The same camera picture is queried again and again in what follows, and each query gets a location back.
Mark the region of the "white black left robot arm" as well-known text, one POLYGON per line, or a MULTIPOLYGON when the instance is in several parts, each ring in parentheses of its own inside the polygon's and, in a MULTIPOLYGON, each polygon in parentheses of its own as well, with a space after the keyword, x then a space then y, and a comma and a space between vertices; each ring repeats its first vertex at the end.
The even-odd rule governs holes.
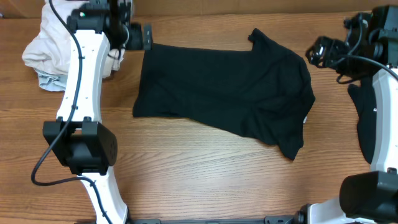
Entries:
POLYGON ((88 1, 72 10, 61 24, 70 34, 70 66, 63 100, 55 121, 46 121, 49 148, 36 163, 31 181, 52 152, 72 177, 51 184, 80 181, 96 213, 95 223, 131 223, 114 174, 118 143, 102 124, 101 86, 111 50, 149 50, 152 31, 132 23, 133 1, 88 1))

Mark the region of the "black t-shirt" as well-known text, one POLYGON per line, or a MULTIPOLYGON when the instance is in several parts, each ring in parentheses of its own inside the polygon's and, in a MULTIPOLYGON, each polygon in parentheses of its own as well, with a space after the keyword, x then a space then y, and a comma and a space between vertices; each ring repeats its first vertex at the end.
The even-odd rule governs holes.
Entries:
POLYGON ((248 39, 248 51, 154 44, 144 54, 133 116, 189 118, 295 159, 315 102, 310 72, 302 57, 259 29, 248 39))

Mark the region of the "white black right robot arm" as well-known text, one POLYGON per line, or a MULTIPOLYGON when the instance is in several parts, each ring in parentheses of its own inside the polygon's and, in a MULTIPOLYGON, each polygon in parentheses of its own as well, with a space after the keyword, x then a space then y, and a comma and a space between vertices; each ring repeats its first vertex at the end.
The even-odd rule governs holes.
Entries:
POLYGON ((321 36, 306 57, 351 82, 371 79, 376 127, 370 171, 345 178, 337 198, 304 205, 287 223, 397 222, 397 6, 360 12, 344 27, 344 42, 321 36))

